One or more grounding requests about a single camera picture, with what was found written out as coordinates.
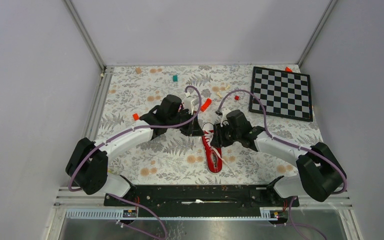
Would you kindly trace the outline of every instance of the chessboard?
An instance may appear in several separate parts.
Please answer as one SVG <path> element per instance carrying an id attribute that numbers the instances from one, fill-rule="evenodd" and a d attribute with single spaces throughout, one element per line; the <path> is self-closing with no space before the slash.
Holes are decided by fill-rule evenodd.
<path id="1" fill-rule="evenodd" d="M 310 75 L 255 66 L 251 92 L 260 98 L 267 115 L 313 121 Z M 249 111 L 263 113 L 252 96 Z"/>

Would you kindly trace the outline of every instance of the gray floor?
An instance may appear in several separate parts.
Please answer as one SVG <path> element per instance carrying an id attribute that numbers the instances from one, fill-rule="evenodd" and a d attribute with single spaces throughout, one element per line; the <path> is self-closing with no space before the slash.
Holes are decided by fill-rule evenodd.
<path id="1" fill-rule="evenodd" d="M 340 216 L 335 210 L 293 210 L 294 222 L 320 229 L 330 240 L 346 240 Z M 169 240 L 294 240 L 302 239 L 292 226 L 273 227 L 267 221 L 171 220 L 165 222 Z M 163 237 L 154 220 L 137 220 L 132 226 Z M 311 240 L 322 240 L 316 231 L 300 227 Z M 151 240 L 142 233 L 120 228 L 113 220 L 66 219 L 59 240 Z"/>

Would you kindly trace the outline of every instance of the red block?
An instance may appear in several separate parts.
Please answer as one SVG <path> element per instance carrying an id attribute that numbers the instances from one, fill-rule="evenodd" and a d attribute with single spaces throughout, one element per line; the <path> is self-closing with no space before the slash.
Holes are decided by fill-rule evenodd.
<path id="1" fill-rule="evenodd" d="M 133 119 L 135 121 L 139 120 L 139 115 L 137 113 L 133 114 Z"/>
<path id="2" fill-rule="evenodd" d="M 204 112 L 211 104 L 212 100 L 207 98 L 205 103 L 201 106 L 201 112 Z"/>

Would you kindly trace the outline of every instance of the leaf pattern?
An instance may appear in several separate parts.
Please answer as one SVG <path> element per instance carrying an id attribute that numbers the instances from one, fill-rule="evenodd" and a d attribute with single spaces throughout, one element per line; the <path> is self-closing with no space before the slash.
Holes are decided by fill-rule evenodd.
<path id="1" fill-rule="evenodd" d="M 200 65 L 200 66 L 141 66 L 115 67 L 111 77 L 98 138 L 107 138 L 134 124 L 133 114 L 149 112 L 168 94 L 184 97 L 187 85 L 194 85 L 203 100 L 212 99 L 208 109 L 200 113 L 198 122 L 213 123 L 214 113 L 221 99 L 229 91 L 251 88 L 253 65 Z M 263 65 L 259 67 L 285 69 L 286 65 Z M 288 65 L 299 72 L 297 65 Z M 178 75 L 178 82 L 172 76 Z M 236 92 L 223 106 L 245 113 L 253 126 L 263 125 L 263 115 L 248 111 L 249 96 Z M 300 144 L 315 144 L 322 141 L 317 122 L 304 122 L 287 118 L 267 116 L 268 129 L 275 135 Z M 267 184 L 278 176 L 293 176 L 297 169 L 285 161 L 264 152 L 255 152 L 235 143 L 222 149 L 222 156 L 229 164 L 221 172 L 208 171 L 204 146 L 200 137 L 187 137 L 177 129 L 151 141 L 133 147 L 108 163 L 108 171 L 120 174 L 133 184 Z"/>

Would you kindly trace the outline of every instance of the gray wall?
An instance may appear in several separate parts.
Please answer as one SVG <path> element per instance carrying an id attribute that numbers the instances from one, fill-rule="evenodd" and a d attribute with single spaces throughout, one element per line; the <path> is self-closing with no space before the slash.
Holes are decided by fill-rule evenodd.
<path id="1" fill-rule="evenodd" d="M 329 0 L 73 0 L 109 65 L 296 63 Z"/>
<path id="2" fill-rule="evenodd" d="M 0 240 L 40 239 L 99 74 L 63 1 L 0 1 Z"/>
<path id="3" fill-rule="evenodd" d="M 364 239 L 384 239 L 384 1 L 339 1 L 302 72 Z"/>

